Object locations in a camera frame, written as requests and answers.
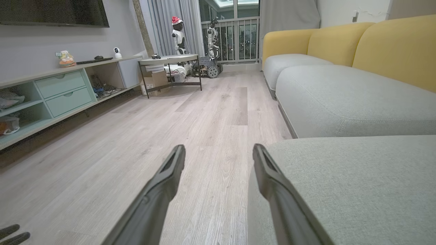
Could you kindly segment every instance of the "drawer handle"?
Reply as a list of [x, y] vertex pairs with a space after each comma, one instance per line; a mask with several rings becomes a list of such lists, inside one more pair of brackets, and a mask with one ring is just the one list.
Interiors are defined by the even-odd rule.
[[60, 75], [57, 75], [57, 76], [54, 76], [54, 77], [57, 78], [57, 79], [62, 79], [62, 78], [65, 77], [65, 74], [60, 74]]
[[73, 92], [69, 92], [68, 94], [64, 94], [65, 97], [70, 97], [71, 95], [73, 95]]

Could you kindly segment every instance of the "wooden floor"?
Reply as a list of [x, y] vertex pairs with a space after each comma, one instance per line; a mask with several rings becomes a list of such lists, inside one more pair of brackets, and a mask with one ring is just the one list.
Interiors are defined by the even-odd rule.
[[0, 154], [0, 227], [23, 244], [100, 244], [172, 147], [185, 169], [161, 244], [246, 244], [254, 143], [291, 138], [262, 73], [120, 96]]

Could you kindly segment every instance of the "gray sofa cushion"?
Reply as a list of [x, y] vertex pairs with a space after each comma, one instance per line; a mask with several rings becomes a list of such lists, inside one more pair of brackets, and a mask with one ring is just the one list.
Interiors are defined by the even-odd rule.
[[[436, 241], [436, 136], [286, 140], [267, 147], [335, 244]], [[276, 244], [252, 169], [251, 245]]]
[[330, 61], [306, 54], [280, 54], [270, 56], [265, 60], [263, 74], [269, 89], [275, 90], [277, 78], [283, 69], [298, 65], [332, 65]]
[[436, 94], [341, 65], [286, 68], [277, 100], [296, 135], [436, 134]]

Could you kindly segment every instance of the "metal table frame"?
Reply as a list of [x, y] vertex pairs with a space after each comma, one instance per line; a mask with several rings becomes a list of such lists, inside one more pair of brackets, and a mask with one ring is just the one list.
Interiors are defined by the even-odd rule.
[[[189, 60], [189, 61], [194, 61], [194, 60], [197, 60], [197, 64], [200, 63], [200, 61], [198, 59], [198, 55], [197, 55], [196, 59], [194, 58], [194, 59]], [[200, 91], [203, 90], [203, 88], [201, 87], [201, 76], [200, 76], [200, 74], [198, 74], [198, 78], [200, 79], [199, 82], [173, 82], [173, 76], [171, 74], [170, 63], [168, 63], [168, 68], [170, 70], [170, 83], [162, 85], [162, 86], [158, 86], [158, 87], [147, 89], [147, 85], [145, 84], [145, 80], [144, 80], [144, 74], [142, 72], [142, 68], [147, 66], [147, 65], [141, 65], [141, 61], [138, 61], [138, 65], [139, 65], [139, 68], [140, 68], [140, 71], [141, 71], [142, 82], [144, 83], [145, 92], [147, 94], [147, 98], [148, 99], [150, 99], [150, 96], [148, 95], [149, 92], [153, 92], [153, 91], [156, 91], [156, 90], [161, 90], [161, 89], [164, 89], [164, 88], [174, 87], [174, 86], [200, 85]]]

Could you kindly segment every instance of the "sofa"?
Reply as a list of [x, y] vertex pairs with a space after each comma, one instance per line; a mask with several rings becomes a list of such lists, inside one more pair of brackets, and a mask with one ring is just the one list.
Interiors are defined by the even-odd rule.
[[[436, 241], [436, 15], [264, 38], [293, 136], [267, 146], [334, 244]], [[252, 168], [248, 242], [276, 244]]]
[[294, 138], [436, 134], [435, 43], [436, 15], [270, 32], [263, 73]]

